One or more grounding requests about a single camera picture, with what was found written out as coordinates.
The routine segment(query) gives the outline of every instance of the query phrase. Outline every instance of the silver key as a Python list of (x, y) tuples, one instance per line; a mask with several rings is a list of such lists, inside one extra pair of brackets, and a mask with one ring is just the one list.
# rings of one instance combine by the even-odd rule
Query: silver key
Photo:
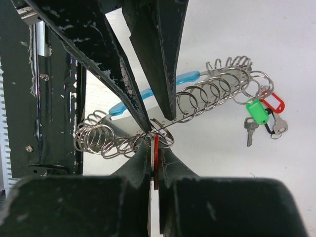
[(249, 117), (245, 119), (245, 123), (243, 124), (243, 127), (247, 129), (247, 132), (248, 132), (247, 147), (250, 147), (252, 145), (252, 135), (255, 132), (255, 129), (259, 127), (259, 124), (257, 124), (253, 120), (253, 118)]
[(286, 132), (288, 129), (287, 122), (282, 120), (280, 115), (273, 112), (273, 116), (275, 118), (275, 124), (273, 126), (273, 131), (276, 135), (281, 135), (282, 133)]

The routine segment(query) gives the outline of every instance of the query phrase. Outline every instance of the scratched black paint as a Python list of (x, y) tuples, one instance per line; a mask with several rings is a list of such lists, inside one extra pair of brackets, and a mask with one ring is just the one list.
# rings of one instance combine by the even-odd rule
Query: scratched black paint
[(167, 226), (170, 200), (170, 190), (172, 189), (172, 182), (179, 176), (198, 177), (190, 168), (188, 168), (182, 161), (177, 158), (171, 149), (161, 149), (159, 151), (159, 227), (160, 233), (167, 232)]
[[(29, 27), (10, 0), (1, 2), (0, 55), (13, 178), (45, 173), (44, 169), (34, 173), (36, 169), (28, 168), (30, 165), (48, 165), (56, 169), (60, 165), (67, 173), (82, 174), (82, 153), (74, 151), (72, 141), (75, 117), (79, 122), (83, 112), (85, 69), (76, 65), (54, 34), (48, 33), (46, 40), (52, 55), (50, 58), (39, 56), (38, 66), (39, 73), (48, 74), (49, 80), (35, 78), (39, 93), (34, 96), (30, 89), (33, 76), (29, 61)], [(32, 146), (33, 151), (26, 152), (26, 146)]]
[(263, 178), (177, 177), (164, 236), (307, 237), (289, 190)]
[(126, 0), (130, 40), (168, 120), (176, 117), (176, 68), (189, 0)]
[(151, 130), (135, 77), (118, 39), (97, 0), (26, 0), (46, 23), (76, 52), (97, 78), (127, 106), (144, 131)]

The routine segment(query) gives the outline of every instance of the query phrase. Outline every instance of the white wall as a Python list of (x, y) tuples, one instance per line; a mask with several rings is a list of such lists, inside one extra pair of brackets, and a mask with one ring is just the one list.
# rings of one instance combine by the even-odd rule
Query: white wall
[[(132, 65), (140, 89), (148, 83), (120, 11), (107, 15)], [(177, 74), (205, 70), (206, 61), (249, 56), (266, 72), (285, 101), (281, 117), (289, 130), (272, 140), (264, 127), (246, 146), (246, 108), (230, 101), (186, 124), (170, 128), (173, 152), (201, 176), (270, 177), (290, 189), (309, 234), (316, 237), (316, 1), (190, 0)], [(119, 99), (88, 78), (86, 112), (107, 111)], [(86, 155), (84, 173), (110, 174), (125, 158)], [(152, 236), (158, 234), (158, 199), (153, 195)]]

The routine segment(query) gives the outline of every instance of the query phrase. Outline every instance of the blue handle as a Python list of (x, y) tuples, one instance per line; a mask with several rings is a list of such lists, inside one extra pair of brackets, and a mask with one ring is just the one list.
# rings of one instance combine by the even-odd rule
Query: blue handle
[[(192, 71), (192, 72), (178, 75), (176, 78), (176, 83), (177, 85), (180, 85), (183, 83), (196, 81), (199, 78), (199, 75), (200, 75), (199, 71)], [(141, 91), (140, 95), (142, 96), (142, 99), (145, 100), (148, 97), (153, 96), (154, 94), (150, 88), (147, 88), (146, 90)], [(117, 116), (117, 115), (123, 114), (125, 110), (126, 110), (126, 106), (123, 104), (123, 102), (119, 102), (118, 104), (110, 108), (109, 114), (112, 116)]]

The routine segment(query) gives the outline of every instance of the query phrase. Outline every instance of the screw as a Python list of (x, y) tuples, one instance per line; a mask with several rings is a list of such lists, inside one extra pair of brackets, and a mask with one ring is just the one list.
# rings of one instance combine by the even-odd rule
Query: screw
[(27, 146), (25, 150), (30, 153), (33, 151), (33, 148), (31, 146)]

